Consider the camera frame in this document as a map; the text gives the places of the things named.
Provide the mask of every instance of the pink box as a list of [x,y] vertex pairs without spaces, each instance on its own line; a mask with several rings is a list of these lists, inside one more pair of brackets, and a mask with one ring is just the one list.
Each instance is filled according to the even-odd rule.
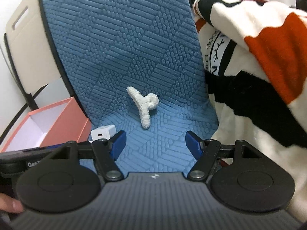
[[29,112],[14,130],[1,152],[83,142],[91,132],[91,122],[74,97]]

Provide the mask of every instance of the logo on blanket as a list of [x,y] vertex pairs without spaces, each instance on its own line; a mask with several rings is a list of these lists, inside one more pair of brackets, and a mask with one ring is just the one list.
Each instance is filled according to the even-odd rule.
[[208,54],[205,55],[205,69],[207,71],[218,75],[220,64],[229,42],[230,38],[221,31],[214,31],[206,46]]

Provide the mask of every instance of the white fuzzy hair clip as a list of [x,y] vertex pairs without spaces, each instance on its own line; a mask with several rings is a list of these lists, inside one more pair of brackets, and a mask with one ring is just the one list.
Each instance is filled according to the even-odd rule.
[[149,93],[145,97],[142,96],[137,89],[130,86],[127,88],[127,92],[133,99],[139,114],[141,117],[141,123],[144,129],[148,129],[150,126],[150,115],[149,110],[155,109],[159,103],[158,96],[156,94]]

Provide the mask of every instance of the white wall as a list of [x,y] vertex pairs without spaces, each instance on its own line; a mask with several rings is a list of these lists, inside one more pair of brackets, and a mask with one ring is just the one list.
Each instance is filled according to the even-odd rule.
[[69,98],[62,79],[55,80],[36,97],[35,102],[39,108]]
[[[7,57],[3,34],[5,25],[14,9],[21,0],[0,0],[0,46]],[[0,54],[0,134],[4,131],[13,117],[25,104],[25,100],[7,67],[6,60]]]

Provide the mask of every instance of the round black pad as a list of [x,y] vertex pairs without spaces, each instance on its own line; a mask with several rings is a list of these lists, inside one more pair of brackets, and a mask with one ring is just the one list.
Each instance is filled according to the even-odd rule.
[[250,191],[263,191],[273,185],[273,179],[264,172],[248,171],[238,176],[238,184]]
[[[245,152],[252,158],[244,158]],[[212,194],[227,207],[250,213],[285,208],[294,194],[293,178],[280,166],[245,141],[237,141],[233,164],[217,171]]]
[[45,160],[20,176],[16,191],[28,208],[63,213],[91,202],[100,181],[93,171],[71,160]]

